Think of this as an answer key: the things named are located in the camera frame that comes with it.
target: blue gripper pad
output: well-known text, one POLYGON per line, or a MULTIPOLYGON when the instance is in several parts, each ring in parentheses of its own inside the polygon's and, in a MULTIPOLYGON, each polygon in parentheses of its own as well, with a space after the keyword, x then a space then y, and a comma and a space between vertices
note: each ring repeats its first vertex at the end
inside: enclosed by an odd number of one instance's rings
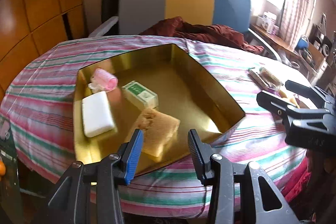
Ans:
POLYGON ((125 174, 125 184, 130 184, 131 180, 134 178, 135 170, 137 169, 138 161, 141 154, 142 144, 143 144, 143 132, 140 129, 136 129, 133 133, 131 140, 128 145, 132 145, 130 151, 125 174))

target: metallic tray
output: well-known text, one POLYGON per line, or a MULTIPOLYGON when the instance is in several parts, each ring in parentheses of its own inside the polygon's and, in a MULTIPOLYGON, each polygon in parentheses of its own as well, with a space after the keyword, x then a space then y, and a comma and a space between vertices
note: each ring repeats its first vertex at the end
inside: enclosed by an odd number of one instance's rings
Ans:
POLYGON ((83 133, 82 99, 96 68, 118 77, 118 87, 135 80, 157 93, 157 110, 181 121, 177 135, 162 157, 141 153, 136 174, 167 166, 189 154, 187 135, 195 128, 202 142, 224 141, 244 111, 225 88, 197 61, 175 44, 148 47, 102 60, 79 70, 73 99, 73 130, 76 159, 98 162, 116 152, 131 130, 140 110, 126 100, 120 88, 107 93, 117 130, 87 138, 83 133))

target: metal screw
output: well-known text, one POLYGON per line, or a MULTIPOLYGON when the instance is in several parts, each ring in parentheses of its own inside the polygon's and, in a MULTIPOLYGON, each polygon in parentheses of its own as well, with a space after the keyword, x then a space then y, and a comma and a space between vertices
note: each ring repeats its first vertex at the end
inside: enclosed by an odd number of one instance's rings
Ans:
POLYGON ((117 160, 118 158, 119 158, 119 155, 116 153, 109 155, 110 160, 117 160))
POLYGON ((223 158, 223 156, 220 155, 220 154, 213 154, 213 155, 212 155, 212 158, 213 158, 214 160, 221 160, 221 159, 223 158))
POLYGON ((252 169, 259 169, 259 163, 255 162, 255 161, 251 161, 249 163, 249 166, 252 168, 252 169))
POLYGON ((3 140, 3 141, 7 141, 9 139, 9 137, 10 137, 10 133, 7 131, 5 133, 5 135, 0 136, 0 139, 3 140))
POLYGON ((76 160, 76 161, 74 161, 73 163, 72 163, 72 167, 73 168, 78 168, 78 167, 80 167, 82 165, 82 162, 81 161, 79 161, 79 160, 76 160))

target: chair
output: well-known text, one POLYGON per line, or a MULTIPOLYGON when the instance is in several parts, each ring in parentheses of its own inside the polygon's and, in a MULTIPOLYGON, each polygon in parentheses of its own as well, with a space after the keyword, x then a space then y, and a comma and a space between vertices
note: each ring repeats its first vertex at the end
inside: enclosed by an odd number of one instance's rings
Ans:
POLYGON ((106 34, 117 22, 120 35, 139 34, 158 21, 181 16, 190 24, 221 24, 241 32, 265 48, 281 62, 277 52, 250 28, 251 0, 119 0, 118 17, 114 16, 94 30, 89 37, 106 34))

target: white soap bar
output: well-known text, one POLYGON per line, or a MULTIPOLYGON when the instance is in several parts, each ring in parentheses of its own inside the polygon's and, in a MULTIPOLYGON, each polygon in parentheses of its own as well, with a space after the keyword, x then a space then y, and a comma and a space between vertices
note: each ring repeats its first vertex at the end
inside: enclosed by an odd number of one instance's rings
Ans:
POLYGON ((94 137, 115 127, 105 91, 92 94, 82 100, 84 134, 94 137))

